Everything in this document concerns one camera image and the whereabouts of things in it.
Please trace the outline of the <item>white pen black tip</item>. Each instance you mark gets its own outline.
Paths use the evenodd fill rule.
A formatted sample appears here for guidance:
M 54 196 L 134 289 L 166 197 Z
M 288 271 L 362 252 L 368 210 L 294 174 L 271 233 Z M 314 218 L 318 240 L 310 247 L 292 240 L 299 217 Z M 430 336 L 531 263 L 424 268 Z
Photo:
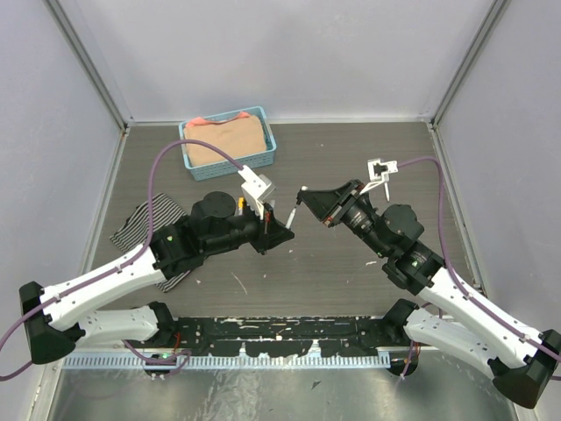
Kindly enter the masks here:
M 292 224 L 294 222 L 294 219 L 295 219 L 295 213 L 296 213 L 296 207 L 294 207 L 288 215 L 288 219 L 287 219 L 287 222 L 286 222 L 286 228 L 287 229 L 291 229 L 291 226 L 292 226 Z

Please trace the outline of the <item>black pen cap white end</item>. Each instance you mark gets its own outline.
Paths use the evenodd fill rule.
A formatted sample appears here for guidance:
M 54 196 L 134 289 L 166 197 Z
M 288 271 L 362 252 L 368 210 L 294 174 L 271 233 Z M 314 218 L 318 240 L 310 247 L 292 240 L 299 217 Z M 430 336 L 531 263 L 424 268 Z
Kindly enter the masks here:
M 306 190 L 308 190 L 308 187 L 307 187 L 307 186 L 302 185 L 302 186 L 300 187 L 300 189 L 299 189 L 299 191 L 298 191 L 298 193 L 297 193 L 297 196 L 296 196 L 296 205 L 297 205 L 297 206 L 301 205 L 301 203 L 302 203 L 302 194 L 303 194 Z

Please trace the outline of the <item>white pen yellow end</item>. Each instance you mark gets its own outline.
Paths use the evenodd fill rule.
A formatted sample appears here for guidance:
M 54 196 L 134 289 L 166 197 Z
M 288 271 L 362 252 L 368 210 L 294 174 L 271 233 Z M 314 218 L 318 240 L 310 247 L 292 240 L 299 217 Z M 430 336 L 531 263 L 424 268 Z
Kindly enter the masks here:
M 241 216 L 244 212 L 245 199 L 241 196 L 238 199 L 238 215 Z

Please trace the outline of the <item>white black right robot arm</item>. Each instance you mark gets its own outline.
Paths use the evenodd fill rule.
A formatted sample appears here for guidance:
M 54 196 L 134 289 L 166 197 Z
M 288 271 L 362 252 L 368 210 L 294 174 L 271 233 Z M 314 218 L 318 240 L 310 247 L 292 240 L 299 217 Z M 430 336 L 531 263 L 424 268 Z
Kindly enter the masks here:
M 328 227 L 345 225 L 385 260 L 382 269 L 394 285 L 454 319 L 440 322 L 400 300 L 386 314 L 387 339 L 437 347 L 479 369 L 511 402 L 535 408 L 559 364 L 559 333 L 540 332 L 492 303 L 419 240 L 424 228 L 409 205 L 392 204 L 379 214 L 362 188 L 358 180 L 331 190 L 301 188 L 297 202 Z

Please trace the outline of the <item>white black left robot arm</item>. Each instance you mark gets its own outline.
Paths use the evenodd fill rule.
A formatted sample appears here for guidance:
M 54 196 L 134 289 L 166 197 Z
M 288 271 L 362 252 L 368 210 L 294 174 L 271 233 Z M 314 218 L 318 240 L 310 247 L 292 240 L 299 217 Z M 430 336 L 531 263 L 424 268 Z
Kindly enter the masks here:
M 214 191 L 196 202 L 191 212 L 158 229 L 148 246 L 135 246 L 125 256 L 73 280 L 43 287 L 20 287 L 21 311 L 31 361 L 57 361 L 78 346 L 114 340 L 170 346 L 176 336 L 173 317 L 163 303 L 135 310 L 104 311 L 102 307 L 131 292 L 169 281 L 199 268 L 210 256 L 249 244 L 260 254 L 294 238 L 264 203 L 256 212 L 248 204 Z

